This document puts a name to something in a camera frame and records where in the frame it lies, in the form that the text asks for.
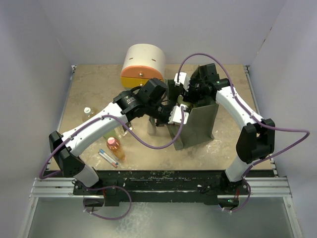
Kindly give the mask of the green pump lotion bottle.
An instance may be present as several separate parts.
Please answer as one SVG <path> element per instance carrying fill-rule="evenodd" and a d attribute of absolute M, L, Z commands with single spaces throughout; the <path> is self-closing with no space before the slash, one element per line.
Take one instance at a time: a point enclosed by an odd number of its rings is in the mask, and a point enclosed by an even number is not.
<path fill-rule="evenodd" d="M 185 105 L 185 106 L 188 107 L 188 108 L 190 108 L 190 107 L 192 106 L 192 104 L 191 104 L 190 102 L 185 102 L 185 101 L 184 101 L 184 98 L 183 98 L 182 95 L 179 95 L 179 96 L 178 96 L 178 98 L 177 98 L 177 104 L 178 104 L 178 105 L 183 104 L 183 105 Z"/>

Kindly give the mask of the green canvas bag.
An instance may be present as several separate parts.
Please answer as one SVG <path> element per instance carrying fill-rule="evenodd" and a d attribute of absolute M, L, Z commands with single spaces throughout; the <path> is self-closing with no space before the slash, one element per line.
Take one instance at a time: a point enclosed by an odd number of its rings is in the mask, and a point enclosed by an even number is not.
<path fill-rule="evenodd" d="M 191 77 L 210 76 L 210 82 L 219 79 L 219 74 L 216 71 L 214 63 L 199 66 Z M 169 79 L 168 85 L 168 102 L 177 103 L 177 98 L 182 95 L 184 98 L 185 90 L 181 87 L 174 86 L 174 81 Z M 190 102 L 192 106 L 189 108 L 189 118 L 187 123 L 183 126 L 181 134 L 174 142 L 175 150 L 182 150 L 201 143 L 210 142 L 214 139 L 212 130 L 215 118 L 218 111 L 218 104 L 215 99 L 205 97 L 198 102 Z"/>

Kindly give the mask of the amber bottle white cap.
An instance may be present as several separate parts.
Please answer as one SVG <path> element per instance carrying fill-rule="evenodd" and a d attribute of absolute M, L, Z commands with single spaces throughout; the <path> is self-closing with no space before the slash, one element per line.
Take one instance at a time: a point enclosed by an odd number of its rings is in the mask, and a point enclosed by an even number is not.
<path fill-rule="evenodd" d="M 92 118 L 95 114 L 98 113 L 98 110 L 94 107 L 85 107 L 82 115 L 82 122 L 86 122 Z"/>

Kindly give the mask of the clear square bottle black label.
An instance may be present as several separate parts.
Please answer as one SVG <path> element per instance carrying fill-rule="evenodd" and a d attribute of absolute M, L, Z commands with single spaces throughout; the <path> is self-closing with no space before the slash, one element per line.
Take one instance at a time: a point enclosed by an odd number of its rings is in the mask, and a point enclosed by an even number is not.
<path fill-rule="evenodd" d="M 125 124 L 130 130 L 133 130 L 133 125 L 132 125 L 132 122 L 128 122 Z M 126 136 L 129 132 L 127 131 L 127 129 L 123 126 L 123 125 L 120 125 L 118 128 L 117 128 L 117 131 L 119 133 L 119 136 L 121 137 L 124 137 Z"/>

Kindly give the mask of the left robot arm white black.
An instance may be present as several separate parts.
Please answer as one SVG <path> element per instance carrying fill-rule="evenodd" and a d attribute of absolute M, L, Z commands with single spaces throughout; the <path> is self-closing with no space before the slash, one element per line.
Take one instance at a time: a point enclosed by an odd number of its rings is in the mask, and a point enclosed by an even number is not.
<path fill-rule="evenodd" d="M 52 132 L 49 135 L 51 157 L 62 175 L 82 182 L 90 194 L 99 193 L 102 182 L 80 155 L 103 135 L 120 125 L 126 126 L 135 118 L 147 115 L 160 124 L 171 124 L 172 114 L 180 108 L 162 103 L 166 92 L 165 83 L 157 78 L 150 79 L 143 86 L 120 92 L 104 109 L 76 128 L 64 133 Z"/>

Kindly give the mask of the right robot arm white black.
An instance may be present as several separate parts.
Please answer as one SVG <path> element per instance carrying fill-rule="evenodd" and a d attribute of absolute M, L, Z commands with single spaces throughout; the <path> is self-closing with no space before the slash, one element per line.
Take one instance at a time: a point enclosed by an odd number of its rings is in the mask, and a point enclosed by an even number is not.
<path fill-rule="evenodd" d="M 221 190 L 232 194 L 248 170 L 263 162 L 274 151 L 275 126 L 273 120 L 264 119 L 240 97 L 228 77 L 221 79 L 215 64 L 199 66 L 192 76 L 178 72 L 175 85 L 183 90 L 186 101 L 194 104 L 203 96 L 211 97 L 222 105 L 236 122 L 240 135 L 236 143 L 236 158 L 224 171 Z"/>

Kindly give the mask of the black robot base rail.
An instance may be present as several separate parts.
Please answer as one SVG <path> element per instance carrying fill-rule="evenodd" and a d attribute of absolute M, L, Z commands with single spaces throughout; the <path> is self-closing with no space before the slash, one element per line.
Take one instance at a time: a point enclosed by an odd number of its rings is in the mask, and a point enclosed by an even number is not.
<path fill-rule="evenodd" d="M 85 188 L 74 178 L 61 174 L 46 178 L 56 188 L 70 188 L 69 195 L 81 196 L 89 207 L 117 207 L 122 202 L 202 203 L 236 208 L 239 198 L 255 193 L 257 185 L 271 187 L 273 170 L 251 170 L 244 180 L 229 182 L 222 171 L 99 171 L 101 181 Z"/>

